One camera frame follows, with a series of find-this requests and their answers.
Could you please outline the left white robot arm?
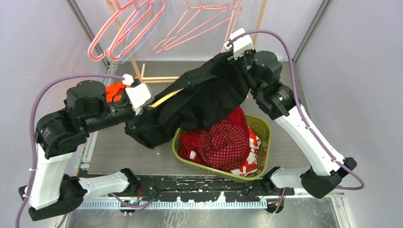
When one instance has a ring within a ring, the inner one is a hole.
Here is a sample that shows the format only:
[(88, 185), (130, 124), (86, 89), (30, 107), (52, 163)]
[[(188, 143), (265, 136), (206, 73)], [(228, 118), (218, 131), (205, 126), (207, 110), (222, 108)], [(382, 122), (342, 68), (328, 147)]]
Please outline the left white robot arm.
[(94, 80), (82, 81), (67, 90), (64, 108), (43, 116), (37, 123), (35, 178), (32, 184), (19, 188), (19, 194), (28, 197), (33, 221), (70, 213), (97, 196), (133, 196), (138, 192), (139, 180), (128, 168), (94, 178), (65, 174), (68, 161), (91, 133), (128, 122), (134, 116), (126, 91), (108, 101), (105, 85)]

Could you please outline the yellow wooden hanger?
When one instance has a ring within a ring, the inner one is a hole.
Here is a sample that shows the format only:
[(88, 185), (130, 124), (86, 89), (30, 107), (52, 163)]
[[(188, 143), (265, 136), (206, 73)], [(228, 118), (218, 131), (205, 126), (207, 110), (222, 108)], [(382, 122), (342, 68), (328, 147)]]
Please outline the yellow wooden hanger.
[(176, 91), (170, 92), (169, 94), (163, 96), (162, 98), (160, 98), (159, 100), (153, 102), (151, 105), (149, 105), (152, 108), (156, 108), (157, 106), (163, 104), (164, 102), (166, 102), (167, 100), (169, 100), (171, 97), (175, 96), (176, 94), (178, 94), (179, 92), (181, 92), (183, 90), (183, 88), (178, 89)]

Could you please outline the empty pink hangers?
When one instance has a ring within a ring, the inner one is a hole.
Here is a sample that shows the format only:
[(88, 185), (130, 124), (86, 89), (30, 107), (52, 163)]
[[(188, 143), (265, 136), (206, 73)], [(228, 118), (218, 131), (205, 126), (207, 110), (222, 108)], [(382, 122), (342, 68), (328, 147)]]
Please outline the empty pink hangers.
[[(167, 0), (128, 0), (124, 5), (120, 4), (119, 0), (108, 0), (108, 4), (112, 6), (113, 13), (111, 17), (105, 22), (98, 33), (93, 38), (87, 54), (93, 61), (100, 61), (105, 57), (113, 62), (121, 60), (128, 52), (142, 39), (142, 37), (151, 29), (154, 29), (158, 22), (163, 18), (164, 13), (168, 10), (170, 4)], [(113, 41), (101, 54), (95, 56), (94, 50), (99, 43), (102, 36), (108, 28), (115, 22), (118, 22), (120, 16), (129, 12), (128, 18), (118, 28)], [(130, 33), (132, 33), (143, 21), (150, 18), (145, 27), (135, 36), (135, 38), (120, 51), (117, 56), (114, 55), (115, 48), (123, 41), (127, 41)]]

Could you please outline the olive green plastic basket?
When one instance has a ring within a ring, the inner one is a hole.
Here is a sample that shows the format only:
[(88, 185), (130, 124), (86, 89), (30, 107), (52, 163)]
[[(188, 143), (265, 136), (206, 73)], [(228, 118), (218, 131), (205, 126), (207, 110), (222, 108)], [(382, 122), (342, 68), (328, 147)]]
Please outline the olive green plastic basket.
[(181, 161), (186, 167), (191, 168), (193, 170), (201, 171), (203, 174), (212, 175), (215, 177), (221, 177), (227, 180), (239, 182), (239, 183), (246, 183), (249, 181), (254, 181), (261, 178), (268, 167), (268, 160), (269, 160), (269, 151), (270, 151), (270, 143), (271, 143), (271, 128), (266, 120), (259, 118), (257, 116), (245, 114), (246, 123), (248, 127), (260, 138), (261, 144), (258, 150), (258, 160), (257, 160), (257, 171), (253, 174), (248, 176), (239, 176), (234, 175), (229, 172), (220, 171), (217, 169), (213, 169), (207, 166), (203, 166), (188, 160), (181, 158), (178, 155), (179, 149), (182, 146), (182, 143), (179, 137), (186, 132), (185, 129), (179, 128), (175, 132), (172, 142), (172, 151), (174, 156)]

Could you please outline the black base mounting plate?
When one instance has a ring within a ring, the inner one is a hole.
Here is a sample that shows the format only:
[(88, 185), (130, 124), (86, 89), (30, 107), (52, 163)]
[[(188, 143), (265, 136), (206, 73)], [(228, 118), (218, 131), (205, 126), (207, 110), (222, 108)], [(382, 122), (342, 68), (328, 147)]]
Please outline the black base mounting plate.
[(137, 209), (264, 209), (282, 211), (293, 188), (279, 189), (268, 178), (239, 183), (214, 176), (138, 176), (118, 197), (124, 212)]

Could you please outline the dark red polka dot garment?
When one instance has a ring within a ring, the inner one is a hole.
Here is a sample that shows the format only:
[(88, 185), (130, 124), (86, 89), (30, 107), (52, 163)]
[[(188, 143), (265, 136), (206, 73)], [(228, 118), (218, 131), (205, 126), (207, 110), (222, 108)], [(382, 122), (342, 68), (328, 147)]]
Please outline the dark red polka dot garment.
[(221, 121), (210, 130), (201, 130), (198, 152), (213, 169), (230, 172), (246, 161), (250, 152), (249, 130), (245, 122)]

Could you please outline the black garment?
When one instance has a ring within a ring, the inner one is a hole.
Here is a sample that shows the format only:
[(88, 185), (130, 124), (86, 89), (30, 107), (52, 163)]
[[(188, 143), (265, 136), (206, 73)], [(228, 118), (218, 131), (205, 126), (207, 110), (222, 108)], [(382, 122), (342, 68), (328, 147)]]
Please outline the black garment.
[(202, 66), (187, 71), (155, 96), (158, 101), (171, 92), (177, 94), (157, 107), (126, 122), (125, 134), (153, 149), (169, 142), (178, 128), (209, 130), (225, 119), (246, 99), (249, 89), (242, 75), (219, 53)]

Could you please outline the wooden clothes rack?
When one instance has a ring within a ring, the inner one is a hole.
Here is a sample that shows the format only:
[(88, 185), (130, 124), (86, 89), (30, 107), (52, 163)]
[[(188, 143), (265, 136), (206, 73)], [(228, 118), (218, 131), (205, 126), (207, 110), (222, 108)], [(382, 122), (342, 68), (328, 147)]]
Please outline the wooden clothes rack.
[[(180, 3), (178, 0), (170, 0), (171, 6), (167, 10), (164, 18), (162, 19), (161, 23), (157, 27), (157, 29), (154, 31), (154, 33), (150, 36), (148, 41), (145, 43), (146, 45), (150, 45), (151, 51), (153, 52), (154, 46), (159, 43), (162, 38), (167, 35), (167, 33), (171, 30), (171, 28), (176, 24), (176, 22), (179, 20), (181, 15), (184, 13), (186, 10), (186, 3)], [(107, 3), (107, 6), (111, 12), (113, 13), (112, 6)], [(126, 12), (122, 14), (118, 20), (118, 22), (115, 22), (113, 25), (117, 26), (117, 29), (125, 22), (125, 20), (129, 16), (129, 12)], [(239, 16), (241, 15), (246, 15), (246, 3), (243, 3), (242, 6), (242, 12)], [(217, 38), (212, 38), (212, 37), (207, 37), (207, 38), (198, 38), (196, 41), (190, 41), (187, 44), (183, 44), (181, 46), (176, 47), (177, 49), (181, 50), (183, 54), (195, 54), (198, 52), (200, 49), (205, 49), (209, 50), (212, 49), (214, 52), (225, 52), (227, 51), (223, 44), (225, 42), (223, 40), (218, 40)], [(124, 42), (120, 43), (115, 48), (114, 55), (117, 56), (120, 53), (120, 50), (124, 46)], [(147, 83), (171, 83), (173, 82), (177, 77), (173, 73), (169, 73), (166, 76), (156, 76), (152, 75), (152, 72), (154, 71), (154, 67), (151, 64), (142, 64), (141, 66), (137, 65), (137, 62), (135, 61), (134, 55), (129, 58), (128, 62), (130, 62), (134, 68), (134, 75), (139, 78), (141, 81), (147, 82)]]

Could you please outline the plain red garment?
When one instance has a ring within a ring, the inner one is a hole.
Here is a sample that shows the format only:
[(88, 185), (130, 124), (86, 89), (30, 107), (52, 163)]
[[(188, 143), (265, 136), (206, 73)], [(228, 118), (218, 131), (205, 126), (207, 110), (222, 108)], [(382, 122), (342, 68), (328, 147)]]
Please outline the plain red garment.
[(187, 131), (179, 140), (182, 159), (225, 172), (243, 166), (250, 153), (249, 128), (240, 107), (210, 130)]

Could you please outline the light blue hanger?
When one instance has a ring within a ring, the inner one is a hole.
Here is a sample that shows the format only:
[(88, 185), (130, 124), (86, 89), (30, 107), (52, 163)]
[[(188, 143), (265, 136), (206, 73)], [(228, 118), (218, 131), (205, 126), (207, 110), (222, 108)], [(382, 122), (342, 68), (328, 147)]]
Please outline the light blue hanger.
[(116, 44), (124, 42), (117, 55), (119, 63), (128, 61), (148, 41), (171, 6), (169, 0), (135, 0), (134, 3), (135, 10), (125, 21), (116, 40)]

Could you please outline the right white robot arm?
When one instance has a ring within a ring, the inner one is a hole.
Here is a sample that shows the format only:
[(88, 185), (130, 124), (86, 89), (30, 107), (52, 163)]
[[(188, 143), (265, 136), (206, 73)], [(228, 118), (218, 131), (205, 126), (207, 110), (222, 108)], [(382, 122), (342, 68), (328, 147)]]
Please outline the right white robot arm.
[(319, 133), (293, 89), (280, 82), (282, 64), (269, 51), (247, 50), (230, 61), (248, 86), (260, 110), (295, 141), (310, 165), (286, 169), (275, 167), (264, 177), (264, 189), (276, 195), (283, 188), (302, 188), (321, 199), (341, 183), (357, 163), (338, 153)]

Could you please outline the orange garment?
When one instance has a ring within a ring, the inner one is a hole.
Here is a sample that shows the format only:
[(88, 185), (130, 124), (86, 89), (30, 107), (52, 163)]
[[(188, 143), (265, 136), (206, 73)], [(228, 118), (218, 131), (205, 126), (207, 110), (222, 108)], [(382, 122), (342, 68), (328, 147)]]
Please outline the orange garment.
[(123, 82), (117, 82), (106, 87), (106, 101), (107, 103), (117, 102), (122, 99), (125, 94), (125, 89), (138, 85), (137, 78), (130, 85), (126, 85)]

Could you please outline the red poppy floral skirt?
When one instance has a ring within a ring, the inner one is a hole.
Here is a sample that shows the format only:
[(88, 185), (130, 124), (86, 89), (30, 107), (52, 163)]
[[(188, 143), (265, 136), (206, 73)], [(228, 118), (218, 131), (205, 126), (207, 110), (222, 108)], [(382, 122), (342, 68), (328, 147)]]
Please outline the red poppy floral skirt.
[(247, 159), (241, 167), (230, 171), (231, 174), (242, 177), (256, 173), (258, 170), (258, 152), (261, 146), (261, 139), (250, 128), (248, 128), (248, 130), (250, 152)]

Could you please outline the pink hanger of red garment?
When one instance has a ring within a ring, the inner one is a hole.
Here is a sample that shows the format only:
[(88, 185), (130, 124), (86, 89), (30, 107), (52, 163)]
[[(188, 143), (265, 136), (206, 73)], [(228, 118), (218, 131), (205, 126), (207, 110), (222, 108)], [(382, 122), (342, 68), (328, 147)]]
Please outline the pink hanger of red garment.
[(237, 18), (242, 12), (243, 2), (244, 2), (244, 0), (235, 0), (234, 1), (234, 7), (233, 7), (231, 15), (229, 17), (229, 25), (228, 25), (227, 32), (226, 32), (226, 35), (224, 38), (224, 42), (229, 40), (230, 34), (233, 32), (233, 30), (235, 28)]

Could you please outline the pink hanger of dotted garment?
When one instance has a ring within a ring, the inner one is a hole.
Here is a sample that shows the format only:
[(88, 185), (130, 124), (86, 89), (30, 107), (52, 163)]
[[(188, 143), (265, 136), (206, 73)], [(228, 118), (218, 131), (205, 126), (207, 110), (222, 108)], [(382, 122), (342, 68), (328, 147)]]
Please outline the pink hanger of dotted garment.
[(186, 0), (186, 10), (176, 24), (157, 43), (153, 52), (158, 54), (198, 38), (225, 38), (234, 0)]

